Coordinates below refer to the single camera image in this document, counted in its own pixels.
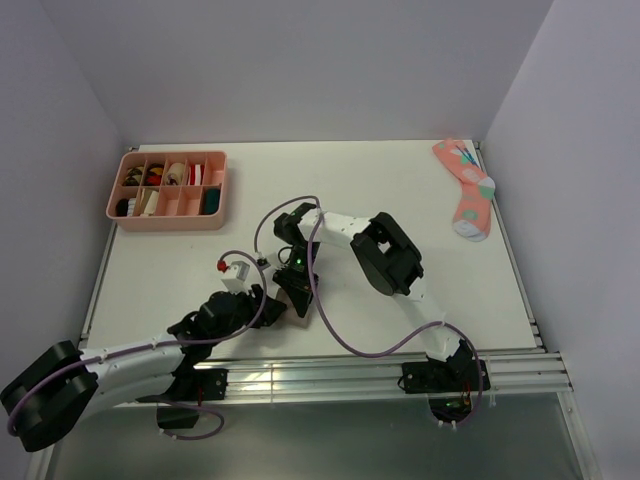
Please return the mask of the taupe sock red striped cuff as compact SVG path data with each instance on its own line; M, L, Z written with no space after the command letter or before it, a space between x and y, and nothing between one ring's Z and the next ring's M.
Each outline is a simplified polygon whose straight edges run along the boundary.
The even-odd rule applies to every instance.
M283 314L280 315L279 319L277 320L278 323L298 329L309 328L309 312L307 312L303 317L300 317L290 298L283 291L278 292L277 299L284 303L286 306L286 310Z

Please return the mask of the dark green patterned sock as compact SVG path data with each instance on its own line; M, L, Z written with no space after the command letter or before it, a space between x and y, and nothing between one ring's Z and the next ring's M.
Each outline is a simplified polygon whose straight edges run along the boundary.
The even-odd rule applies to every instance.
M221 189L211 187L203 190L202 209L203 215L214 215L218 212L221 204Z

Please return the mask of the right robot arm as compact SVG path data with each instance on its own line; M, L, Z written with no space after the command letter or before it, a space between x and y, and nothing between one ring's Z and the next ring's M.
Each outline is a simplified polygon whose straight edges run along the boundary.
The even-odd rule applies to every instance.
M361 358L378 359L397 352L425 333L429 338L426 357L438 386L446 390L457 388L466 379L468 370L482 375L481 361L472 341L442 315L375 353L351 346L331 324L321 304L319 277L314 271L319 248L324 244L353 253L374 290L398 301L412 316L426 316L424 308L409 306L415 299L412 287L424 280L422 255L390 214L353 217L304 202L292 212L280 214L274 221L273 232L291 250L289 259L275 270L273 281L288 295L298 316L305 316L310 305L315 304L325 327L343 349Z

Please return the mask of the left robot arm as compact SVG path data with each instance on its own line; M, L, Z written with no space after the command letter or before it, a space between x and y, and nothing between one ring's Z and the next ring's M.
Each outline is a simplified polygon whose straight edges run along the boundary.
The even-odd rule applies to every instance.
M213 293L198 310L144 342L93 350L58 342L2 390L8 433L36 452L63 439L80 420L113 406L187 400L196 365L217 345L271 326L286 310L254 284L247 293Z

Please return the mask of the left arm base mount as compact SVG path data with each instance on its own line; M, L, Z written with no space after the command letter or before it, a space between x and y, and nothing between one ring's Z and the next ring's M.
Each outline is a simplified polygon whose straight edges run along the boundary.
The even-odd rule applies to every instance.
M211 410L205 402L225 399L228 373L224 368L191 369L177 376L165 393L146 395L136 401L158 405L156 423L162 434L183 441L210 438L223 429L225 420L221 413ZM182 433L182 430L193 429L205 416L218 420L213 431L196 435Z

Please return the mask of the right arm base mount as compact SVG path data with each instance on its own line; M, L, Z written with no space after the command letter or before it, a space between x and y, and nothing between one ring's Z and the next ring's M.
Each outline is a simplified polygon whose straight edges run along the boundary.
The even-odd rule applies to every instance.
M477 369L474 358L465 361L461 369L455 369L449 362L427 359L405 362L401 370L397 386L405 394L448 394L429 401L432 414L443 422L464 420L473 410L473 394L491 388L486 363L480 361Z

